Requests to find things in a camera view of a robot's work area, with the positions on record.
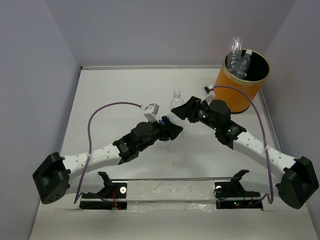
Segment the clear bottle white cap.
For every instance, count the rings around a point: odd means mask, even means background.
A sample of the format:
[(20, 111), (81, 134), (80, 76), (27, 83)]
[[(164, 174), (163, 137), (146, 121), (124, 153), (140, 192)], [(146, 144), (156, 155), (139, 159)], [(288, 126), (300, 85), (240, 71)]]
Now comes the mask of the clear bottle white cap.
[(229, 53), (226, 59), (226, 68), (231, 74), (235, 74), (242, 61), (242, 38), (235, 36), (230, 40)]

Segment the blue label bottle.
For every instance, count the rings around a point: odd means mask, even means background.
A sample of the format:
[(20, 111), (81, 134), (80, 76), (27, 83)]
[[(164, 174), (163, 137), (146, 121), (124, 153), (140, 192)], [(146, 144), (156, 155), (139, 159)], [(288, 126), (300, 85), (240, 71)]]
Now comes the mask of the blue label bottle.
[(185, 122), (174, 114), (169, 114), (161, 118), (164, 125), (164, 132), (167, 140), (164, 149), (172, 151), (177, 147), (185, 137)]

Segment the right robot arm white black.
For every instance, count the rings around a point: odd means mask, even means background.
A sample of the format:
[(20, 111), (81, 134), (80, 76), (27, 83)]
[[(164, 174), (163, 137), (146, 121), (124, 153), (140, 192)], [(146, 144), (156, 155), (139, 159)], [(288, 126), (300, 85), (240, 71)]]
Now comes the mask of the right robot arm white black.
[(214, 99), (206, 103), (193, 96), (171, 112), (181, 120), (203, 123), (215, 130), (215, 137), (221, 144), (267, 168), (279, 180), (273, 185), (276, 195), (291, 208), (300, 209), (319, 189), (310, 159), (286, 155), (259, 141), (244, 127), (232, 121), (231, 110), (225, 101)]

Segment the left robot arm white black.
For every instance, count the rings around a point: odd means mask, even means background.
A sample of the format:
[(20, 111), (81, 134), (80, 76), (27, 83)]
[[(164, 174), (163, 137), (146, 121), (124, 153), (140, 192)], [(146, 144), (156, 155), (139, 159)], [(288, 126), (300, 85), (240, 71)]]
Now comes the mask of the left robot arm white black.
[(73, 193), (72, 181), (83, 180), (85, 173), (128, 163), (156, 141), (173, 141), (182, 131), (183, 127), (164, 116), (161, 121), (140, 122), (119, 140), (92, 152), (49, 154), (32, 175), (41, 203), (52, 204)]

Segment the orange cylindrical bin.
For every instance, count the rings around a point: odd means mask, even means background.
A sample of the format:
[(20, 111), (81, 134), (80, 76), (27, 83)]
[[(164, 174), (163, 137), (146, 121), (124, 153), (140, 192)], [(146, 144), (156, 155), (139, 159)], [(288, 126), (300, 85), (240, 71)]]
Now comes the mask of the orange cylindrical bin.
[(250, 100), (255, 98), (271, 72), (268, 60), (259, 52), (253, 51), (250, 59), (246, 79), (240, 79), (227, 70), (225, 57), (214, 84), (215, 98), (225, 101), (232, 114), (243, 113), (249, 108)]

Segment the metal rail back edge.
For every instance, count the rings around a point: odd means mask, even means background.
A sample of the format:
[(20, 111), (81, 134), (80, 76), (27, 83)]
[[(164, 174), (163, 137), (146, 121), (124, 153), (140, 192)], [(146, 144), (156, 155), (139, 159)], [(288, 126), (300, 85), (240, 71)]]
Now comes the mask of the metal rail back edge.
[(221, 65), (92, 65), (81, 66), (82, 71), (104, 70), (167, 70), (167, 69), (220, 69)]

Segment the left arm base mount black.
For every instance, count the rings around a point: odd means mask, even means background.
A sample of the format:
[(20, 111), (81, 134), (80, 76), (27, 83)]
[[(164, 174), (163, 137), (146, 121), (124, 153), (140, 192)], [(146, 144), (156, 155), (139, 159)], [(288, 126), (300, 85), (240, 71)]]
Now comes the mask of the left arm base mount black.
[(97, 193), (82, 195), (79, 208), (82, 210), (126, 210), (128, 182), (111, 180), (106, 172), (99, 171), (104, 187)]

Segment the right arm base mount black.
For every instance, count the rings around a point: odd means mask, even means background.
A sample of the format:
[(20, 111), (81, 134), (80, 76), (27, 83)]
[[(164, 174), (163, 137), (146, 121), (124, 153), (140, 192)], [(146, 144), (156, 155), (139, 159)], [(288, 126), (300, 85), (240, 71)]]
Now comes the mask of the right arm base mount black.
[(246, 191), (240, 183), (249, 170), (242, 169), (228, 181), (216, 181), (213, 195), (216, 198), (217, 210), (260, 209), (263, 210), (261, 194), (257, 191)]

